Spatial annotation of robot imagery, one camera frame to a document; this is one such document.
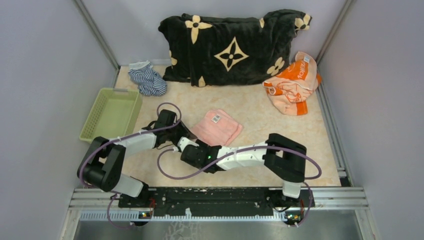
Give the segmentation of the orange white towel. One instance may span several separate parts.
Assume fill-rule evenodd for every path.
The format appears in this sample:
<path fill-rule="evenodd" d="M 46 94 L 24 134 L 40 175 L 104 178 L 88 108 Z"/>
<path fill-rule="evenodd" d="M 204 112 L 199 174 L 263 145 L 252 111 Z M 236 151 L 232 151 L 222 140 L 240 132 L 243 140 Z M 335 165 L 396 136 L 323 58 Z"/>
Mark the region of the orange white towel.
<path fill-rule="evenodd" d="M 317 63 L 305 52 L 297 52 L 294 62 L 284 71 L 262 83 L 268 99 L 284 115 L 308 113 L 307 99 L 322 82 Z"/>

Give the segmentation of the pink towel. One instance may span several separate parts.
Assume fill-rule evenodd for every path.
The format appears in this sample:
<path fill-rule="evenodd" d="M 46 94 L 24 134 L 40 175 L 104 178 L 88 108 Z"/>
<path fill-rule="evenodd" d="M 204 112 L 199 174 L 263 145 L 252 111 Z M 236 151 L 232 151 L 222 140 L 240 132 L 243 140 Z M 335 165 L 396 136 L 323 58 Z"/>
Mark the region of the pink towel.
<path fill-rule="evenodd" d="M 222 109 L 209 110 L 190 131 L 210 146 L 229 146 L 242 132 L 243 126 Z"/>

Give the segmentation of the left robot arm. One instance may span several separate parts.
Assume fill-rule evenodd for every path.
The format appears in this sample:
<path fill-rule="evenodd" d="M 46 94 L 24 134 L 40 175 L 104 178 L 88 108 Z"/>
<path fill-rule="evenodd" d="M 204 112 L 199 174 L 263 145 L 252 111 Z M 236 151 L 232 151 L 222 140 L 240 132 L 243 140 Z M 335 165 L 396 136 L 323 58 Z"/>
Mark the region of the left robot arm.
<path fill-rule="evenodd" d="M 181 138 L 194 140 L 196 136 L 175 112 L 163 109 L 157 120 L 136 133 L 114 139 L 94 138 L 78 167 L 77 177 L 89 188 L 114 193 L 130 199 L 138 207 L 144 207 L 152 198 L 149 185 L 123 174 L 124 160 L 165 142 L 176 146 Z"/>

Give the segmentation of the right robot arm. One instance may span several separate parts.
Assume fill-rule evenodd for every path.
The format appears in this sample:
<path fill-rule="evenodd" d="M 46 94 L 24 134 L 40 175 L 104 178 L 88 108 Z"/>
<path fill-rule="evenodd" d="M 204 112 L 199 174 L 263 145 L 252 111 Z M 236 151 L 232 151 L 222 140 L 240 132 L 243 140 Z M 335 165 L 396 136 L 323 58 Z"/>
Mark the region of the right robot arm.
<path fill-rule="evenodd" d="M 281 199 L 287 206 L 301 200 L 301 185 L 305 181 L 307 148 L 278 133 L 268 139 L 242 147 L 210 146 L 200 140 L 182 137 L 177 143 L 180 159 L 197 169 L 214 174 L 242 167 L 265 166 L 282 179 Z"/>

